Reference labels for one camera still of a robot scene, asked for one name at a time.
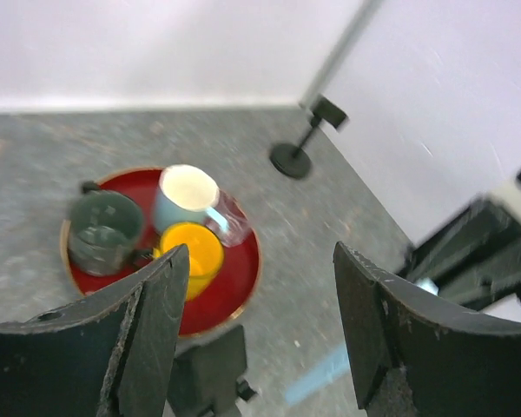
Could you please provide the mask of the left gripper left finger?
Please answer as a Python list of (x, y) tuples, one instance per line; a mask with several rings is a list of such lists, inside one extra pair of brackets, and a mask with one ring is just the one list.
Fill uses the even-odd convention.
[(0, 416), (160, 416), (189, 277), (185, 246), (26, 322), (0, 323)]

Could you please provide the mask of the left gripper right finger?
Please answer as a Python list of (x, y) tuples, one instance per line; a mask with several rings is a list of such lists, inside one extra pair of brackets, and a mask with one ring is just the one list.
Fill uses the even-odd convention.
[(443, 300), (338, 242), (357, 405), (370, 416), (521, 416), (521, 322)]

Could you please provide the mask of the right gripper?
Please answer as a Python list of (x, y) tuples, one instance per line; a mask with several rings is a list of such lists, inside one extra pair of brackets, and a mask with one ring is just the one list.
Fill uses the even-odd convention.
[(439, 297), (477, 311), (509, 295), (521, 302), (521, 221), (478, 198), (411, 246), (397, 275), (413, 284), (428, 280)]

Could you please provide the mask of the black round-base phone stand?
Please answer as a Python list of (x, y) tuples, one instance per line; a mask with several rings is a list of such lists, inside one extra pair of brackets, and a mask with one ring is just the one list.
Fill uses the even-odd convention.
[(269, 161), (273, 166), (284, 176), (294, 180), (305, 179), (311, 171), (312, 162), (305, 147), (320, 131), (320, 125), (325, 122), (339, 130), (348, 121), (346, 112), (324, 96), (318, 98), (310, 112), (309, 130), (300, 141), (297, 144), (276, 143), (269, 153)]

